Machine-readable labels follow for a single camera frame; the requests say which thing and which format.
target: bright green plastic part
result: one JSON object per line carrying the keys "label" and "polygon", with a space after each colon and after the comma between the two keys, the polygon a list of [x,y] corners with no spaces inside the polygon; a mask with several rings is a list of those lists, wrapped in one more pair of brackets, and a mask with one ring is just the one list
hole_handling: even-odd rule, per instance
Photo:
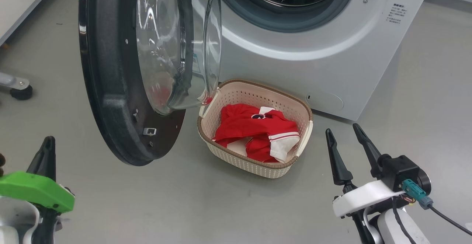
{"label": "bright green plastic part", "polygon": [[40,204],[59,213],[72,211],[75,202],[75,197],[54,180],[22,171],[0,177],[0,195]]}

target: open door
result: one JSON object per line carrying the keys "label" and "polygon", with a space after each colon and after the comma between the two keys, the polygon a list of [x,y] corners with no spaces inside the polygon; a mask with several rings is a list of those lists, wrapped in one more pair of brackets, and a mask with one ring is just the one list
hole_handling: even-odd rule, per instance
{"label": "open door", "polygon": [[185,109],[216,92],[220,0],[79,0],[79,42],[101,135],[146,165],[172,148]]}

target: laundry basket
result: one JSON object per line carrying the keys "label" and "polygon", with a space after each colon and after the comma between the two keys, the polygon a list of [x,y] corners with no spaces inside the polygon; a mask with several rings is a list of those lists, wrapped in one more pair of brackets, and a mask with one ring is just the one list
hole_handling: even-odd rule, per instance
{"label": "laundry basket", "polygon": [[[229,104],[248,104],[255,107],[272,107],[283,112],[285,118],[297,123],[300,141],[290,150],[287,163],[264,163],[240,155],[211,139],[221,123],[221,109]],[[298,98],[245,80],[229,80],[221,83],[214,99],[200,108],[197,121],[198,132],[210,151],[220,159],[242,170],[267,177],[279,178],[285,175],[302,154],[312,133],[313,115],[310,108]]]}

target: plastic basket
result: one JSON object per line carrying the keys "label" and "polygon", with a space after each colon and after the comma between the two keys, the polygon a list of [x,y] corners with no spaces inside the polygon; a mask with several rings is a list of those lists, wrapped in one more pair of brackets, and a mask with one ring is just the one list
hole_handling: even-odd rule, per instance
{"label": "plastic basket", "polygon": [[[287,163],[264,163],[240,155],[211,140],[221,123],[221,109],[229,104],[248,104],[255,107],[272,107],[297,123],[300,141],[290,150]],[[210,151],[220,159],[242,170],[267,178],[285,175],[303,152],[313,128],[313,114],[306,103],[286,93],[245,80],[229,80],[221,83],[211,103],[200,108],[198,132]]]}

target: floor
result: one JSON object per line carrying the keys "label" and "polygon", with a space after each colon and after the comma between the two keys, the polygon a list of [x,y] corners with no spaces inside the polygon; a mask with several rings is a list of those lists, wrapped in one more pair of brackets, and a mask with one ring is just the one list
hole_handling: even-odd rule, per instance
{"label": "floor", "polygon": [[[121,163],[93,119],[78,46],[78,0],[45,0],[0,53],[0,70],[27,77],[28,101],[0,92],[6,172],[26,170],[44,137],[57,139],[57,180],[76,194],[58,243],[358,243],[338,219],[324,131],[362,185],[373,179],[350,122],[315,114],[300,160],[282,178],[246,173],[213,156],[189,110],[177,143],[145,167]],[[426,0],[359,124],[379,150],[407,155],[433,182],[435,207],[472,222],[472,4]],[[431,211],[408,207],[432,243],[471,239]]]}

